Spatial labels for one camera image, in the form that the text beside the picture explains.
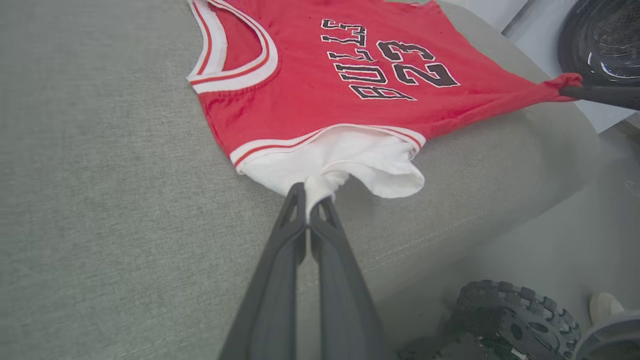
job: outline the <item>gray surface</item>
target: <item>gray surface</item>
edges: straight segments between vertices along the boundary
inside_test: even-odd
[[[615,127],[600,142],[602,167],[579,193],[380,300],[393,344],[433,335],[460,288],[482,279],[509,281],[554,299],[583,334],[594,293],[612,293],[625,308],[640,309],[640,145]]]
[[[444,7],[503,67],[546,79],[482,20]],[[3,3],[3,357],[218,353],[283,198],[215,144],[184,79],[201,46],[182,0]],[[576,192],[595,140],[574,105],[541,104],[429,143],[413,197],[350,181],[337,208],[374,298]],[[305,263],[305,359],[318,349],[315,277]]]

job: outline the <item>gray floor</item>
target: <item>gray floor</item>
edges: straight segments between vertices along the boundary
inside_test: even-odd
[[[600,140],[602,170],[583,191],[380,302],[393,346],[434,334],[460,288],[473,280],[532,288],[569,310],[583,328],[590,325],[587,302],[594,292],[611,292],[625,307],[639,309],[640,145],[615,128]]]

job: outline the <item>white shoe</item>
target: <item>white shoe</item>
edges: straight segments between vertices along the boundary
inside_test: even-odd
[[[602,320],[621,313],[625,310],[620,301],[610,293],[597,293],[589,301],[589,316],[591,324],[595,325]]]

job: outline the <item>basketball jersey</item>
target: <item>basketball jersey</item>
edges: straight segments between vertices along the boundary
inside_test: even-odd
[[[204,48],[188,80],[213,135],[238,172],[281,193],[291,181],[334,169],[339,184],[349,173],[369,177],[363,182],[378,195],[409,195],[424,183],[410,160],[430,138],[539,102],[569,101],[558,90],[580,84],[578,74],[534,84],[505,71],[456,31],[436,1],[242,0],[241,11],[194,0],[191,7]],[[282,182],[314,157],[310,169]],[[349,162],[367,169],[337,165]],[[269,174],[275,168],[282,173]],[[407,192],[371,183],[405,173],[417,177]]]

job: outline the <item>red stripe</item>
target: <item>red stripe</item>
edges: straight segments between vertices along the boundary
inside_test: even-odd
[[[405,135],[406,137],[408,137],[409,139],[413,140],[413,141],[418,145],[418,149],[421,149],[421,148],[422,148],[422,144],[420,144],[420,142],[419,142],[416,138],[414,138],[413,136],[411,136],[411,135],[409,135],[409,134],[401,133],[401,132],[400,132],[400,131],[398,131],[398,130],[393,130],[393,129],[389,129],[389,128],[386,128],[386,127],[383,127],[382,129],[384,129],[384,130],[389,130],[389,131],[393,131],[394,133],[398,133],[398,134],[400,134],[400,135]]]
[[[201,75],[202,72],[204,71],[204,68],[207,67],[207,63],[209,62],[209,57],[211,56],[211,33],[209,32],[209,27],[207,26],[207,23],[204,21],[204,18],[202,17],[200,10],[198,10],[198,6],[196,5],[195,1],[193,2],[193,8],[196,10],[198,17],[200,18],[200,22],[204,26],[204,31],[207,32],[207,54],[204,56],[204,61],[202,62],[202,66],[200,67],[200,70],[198,70],[198,73],[196,74],[196,75]]]
[[[227,8],[226,6],[224,6],[224,5],[222,5],[222,4],[219,4],[219,5],[220,5],[220,7],[224,8],[224,9],[226,9],[226,10],[228,10],[228,11],[231,11],[235,16],[237,16],[237,17],[239,17],[239,18],[243,19],[245,22],[247,22],[247,23],[249,23],[249,24],[251,23],[251,21],[250,21],[250,20],[248,20],[248,19],[247,19],[247,17],[246,17],[242,12],[234,13],[231,9]],[[208,82],[208,81],[219,81],[219,80],[233,79],[233,78],[237,78],[237,77],[239,77],[239,76],[242,76],[242,75],[248,74],[248,73],[250,73],[250,72],[253,72],[253,71],[255,71],[257,68],[259,68],[259,67],[263,66],[263,65],[264,65],[264,64],[269,60],[269,56],[270,56],[270,53],[269,53],[269,43],[267,42],[267,38],[266,38],[266,37],[264,36],[264,34],[262,33],[262,30],[260,30],[260,28],[259,28],[258,26],[256,26],[256,27],[255,27],[255,29],[257,30],[258,34],[260,35],[260,37],[261,37],[262,41],[264,42],[264,45],[266,46],[266,49],[267,49],[267,51],[266,51],[266,56],[264,57],[264,59],[262,59],[262,61],[260,61],[258,64],[256,64],[256,65],[252,66],[252,67],[251,67],[251,68],[249,68],[249,69],[246,69],[246,70],[244,70],[244,71],[242,71],[242,72],[238,72],[237,74],[222,75],[222,76],[212,76],[212,77],[210,77],[210,78],[206,78],[206,79],[194,80],[194,81],[192,81],[192,82],[191,82],[191,84],[192,84],[192,85],[197,85],[197,84],[206,83],[206,82]]]
[[[314,137],[317,133],[318,133],[318,131],[316,131],[315,133],[307,136],[303,140],[300,140],[299,142],[297,142],[297,143],[295,143],[293,145],[264,145],[264,146],[254,147],[253,149],[247,151],[244,155],[242,155],[238,160],[236,160],[236,162],[234,163],[234,166],[237,167],[240,164],[240,162],[242,162],[244,159],[246,159],[247,156],[253,154],[254,152],[261,151],[261,150],[264,150],[264,149],[276,149],[276,148],[285,149],[285,148],[289,148],[289,147],[295,147],[295,146],[300,145],[303,142],[306,142],[310,138]]]

